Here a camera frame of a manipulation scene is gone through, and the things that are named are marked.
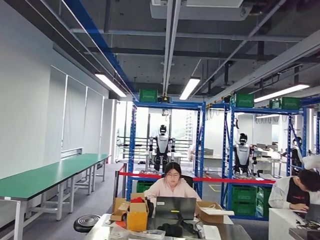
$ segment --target black stool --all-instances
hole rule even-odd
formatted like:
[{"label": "black stool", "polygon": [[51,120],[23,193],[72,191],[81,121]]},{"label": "black stool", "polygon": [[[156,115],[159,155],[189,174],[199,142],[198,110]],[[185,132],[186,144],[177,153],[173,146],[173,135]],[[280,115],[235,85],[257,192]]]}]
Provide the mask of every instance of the black stool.
[{"label": "black stool", "polygon": [[88,233],[100,219],[99,215],[85,215],[74,221],[73,229],[79,233]]}]

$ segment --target green tabletop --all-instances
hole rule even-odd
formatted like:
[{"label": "green tabletop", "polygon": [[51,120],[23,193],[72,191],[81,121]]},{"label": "green tabletop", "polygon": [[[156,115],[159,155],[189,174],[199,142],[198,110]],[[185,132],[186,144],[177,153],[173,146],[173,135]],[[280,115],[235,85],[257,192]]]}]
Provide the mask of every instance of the green tabletop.
[{"label": "green tabletop", "polygon": [[85,153],[0,179],[0,199],[27,201],[108,157]]}]

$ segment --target green table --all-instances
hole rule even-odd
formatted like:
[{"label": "green table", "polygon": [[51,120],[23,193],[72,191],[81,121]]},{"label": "green table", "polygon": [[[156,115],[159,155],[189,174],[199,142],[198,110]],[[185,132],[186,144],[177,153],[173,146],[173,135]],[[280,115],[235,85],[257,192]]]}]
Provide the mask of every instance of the green table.
[{"label": "green table", "polygon": [[[73,211],[73,200],[75,191],[74,176],[89,170],[88,194],[94,187],[97,165],[105,161],[109,156],[106,154],[85,153],[73,156],[69,159],[39,167],[36,169],[21,172],[16,175],[0,179],[0,200],[17,202],[14,231],[14,240],[22,240],[23,227],[40,216],[42,213],[55,213],[57,220],[60,220],[63,202],[69,198],[69,212]],[[103,175],[106,164],[103,164]],[[65,183],[70,180],[69,193],[64,195]],[[54,186],[59,186],[57,208],[47,208],[45,192]],[[36,196],[42,195],[40,207],[28,206],[27,202]],[[29,218],[24,222],[24,211]]]}]

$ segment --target open cardboard box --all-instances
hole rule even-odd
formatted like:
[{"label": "open cardboard box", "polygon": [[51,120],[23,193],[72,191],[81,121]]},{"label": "open cardboard box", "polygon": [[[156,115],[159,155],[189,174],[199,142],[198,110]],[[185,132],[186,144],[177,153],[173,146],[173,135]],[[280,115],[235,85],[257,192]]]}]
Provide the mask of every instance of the open cardboard box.
[{"label": "open cardboard box", "polygon": [[[144,200],[144,193],[131,193],[131,199],[142,198]],[[128,210],[119,210],[122,204],[129,207]],[[134,232],[146,231],[148,221],[148,204],[146,200],[144,202],[128,202],[125,198],[117,197],[115,199],[112,206],[112,214],[110,219],[112,221],[122,221],[122,216],[127,213],[127,229]]]},{"label": "open cardboard box", "polygon": [[223,217],[225,215],[229,215],[225,211],[222,211],[221,214],[209,215],[202,210],[202,208],[209,208],[212,206],[214,206],[215,209],[223,210],[216,201],[197,201],[195,204],[195,215],[205,224],[223,224]]}]

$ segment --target black laptop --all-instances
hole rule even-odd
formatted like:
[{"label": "black laptop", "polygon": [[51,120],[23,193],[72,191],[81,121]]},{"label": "black laptop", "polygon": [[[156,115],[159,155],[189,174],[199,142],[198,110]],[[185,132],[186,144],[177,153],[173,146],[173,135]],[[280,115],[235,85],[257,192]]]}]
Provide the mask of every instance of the black laptop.
[{"label": "black laptop", "polygon": [[193,220],[196,198],[167,197],[156,198],[155,218]]},{"label": "black laptop", "polygon": [[320,223],[320,205],[318,204],[310,204],[309,206],[308,212],[294,211],[294,213],[306,221]]}]

